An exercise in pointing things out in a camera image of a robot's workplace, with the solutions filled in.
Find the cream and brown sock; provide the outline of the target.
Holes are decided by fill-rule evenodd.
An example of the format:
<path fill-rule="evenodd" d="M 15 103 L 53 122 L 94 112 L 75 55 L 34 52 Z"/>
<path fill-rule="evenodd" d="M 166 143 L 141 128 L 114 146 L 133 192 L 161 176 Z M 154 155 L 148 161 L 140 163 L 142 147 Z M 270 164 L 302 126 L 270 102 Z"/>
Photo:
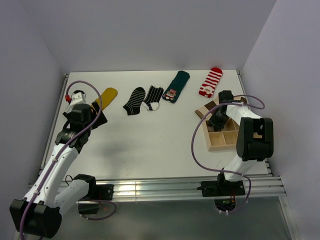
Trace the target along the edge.
<path fill-rule="evenodd" d="M 237 96 L 234 98 L 237 101 L 243 102 L 243 103 L 247 103 L 247 100 L 242 97 L 242 96 Z M 204 115 L 206 115 L 213 107 L 217 106 L 219 104 L 219 98 L 216 97 L 214 100 L 208 102 L 207 104 L 201 106 L 200 108 L 198 108 L 197 110 L 194 111 L 194 113 L 200 118 L 202 119 L 204 117 Z"/>

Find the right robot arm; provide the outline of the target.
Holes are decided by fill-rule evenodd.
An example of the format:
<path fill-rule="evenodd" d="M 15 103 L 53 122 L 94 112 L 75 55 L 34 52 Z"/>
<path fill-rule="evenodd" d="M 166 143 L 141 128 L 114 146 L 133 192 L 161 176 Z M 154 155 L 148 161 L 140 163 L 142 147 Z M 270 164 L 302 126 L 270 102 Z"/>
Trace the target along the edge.
<path fill-rule="evenodd" d="M 238 125 L 236 155 L 223 169 L 222 179 L 216 183 L 217 191 L 227 195 L 252 166 L 273 155 L 274 127 L 271 118 L 252 112 L 244 102 L 234 99 L 230 90 L 221 91 L 218 102 L 217 109 L 208 120 L 208 126 L 220 132 L 228 120 L 233 120 Z"/>

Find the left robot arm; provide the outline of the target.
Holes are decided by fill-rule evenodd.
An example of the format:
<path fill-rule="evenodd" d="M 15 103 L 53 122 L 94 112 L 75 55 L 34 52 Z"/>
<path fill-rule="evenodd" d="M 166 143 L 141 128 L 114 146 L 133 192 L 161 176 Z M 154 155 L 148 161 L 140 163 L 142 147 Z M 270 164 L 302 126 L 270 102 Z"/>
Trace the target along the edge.
<path fill-rule="evenodd" d="M 62 130 L 57 134 L 49 161 L 23 199 L 14 199 L 9 211 L 22 239 L 25 234 L 52 238 L 58 232 L 63 215 L 75 202 L 96 197 L 94 176 L 78 174 L 70 186 L 58 193 L 60 184 L 73 161 L 88 142 L 91 131 L 107 123 L 99 100 L 75 104 Z"/>

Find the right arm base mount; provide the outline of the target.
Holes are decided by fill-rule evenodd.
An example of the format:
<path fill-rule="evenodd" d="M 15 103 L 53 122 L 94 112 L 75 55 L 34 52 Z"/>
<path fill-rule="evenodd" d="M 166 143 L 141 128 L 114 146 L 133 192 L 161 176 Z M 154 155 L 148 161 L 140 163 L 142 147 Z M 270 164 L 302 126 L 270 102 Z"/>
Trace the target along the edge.
<path fill-rule="evenodd" d="M 202 181 L 196 188 L 202 197 L 214 200 L 219 213 L 229 214 L 237 206 L 236 197 L 246 194 L 242 181 L 229 182 L 225 180 Z"/>

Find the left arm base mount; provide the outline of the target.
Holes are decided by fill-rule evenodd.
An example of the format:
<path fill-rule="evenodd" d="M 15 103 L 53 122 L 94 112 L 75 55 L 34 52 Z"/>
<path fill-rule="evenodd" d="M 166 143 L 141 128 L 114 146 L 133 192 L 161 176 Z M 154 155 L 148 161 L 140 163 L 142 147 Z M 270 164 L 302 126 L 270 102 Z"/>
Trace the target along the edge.
<path fill-rule="evenodd" d="M 83 203 L 78 203 L 78 213 L 86 216 L 98 214 L 103 210 L 103 203 L 88 200 L 111 201 L 113 199 L 113 193 L 113 184 L 98 184 L 93 195 L 83 197 Z"/>

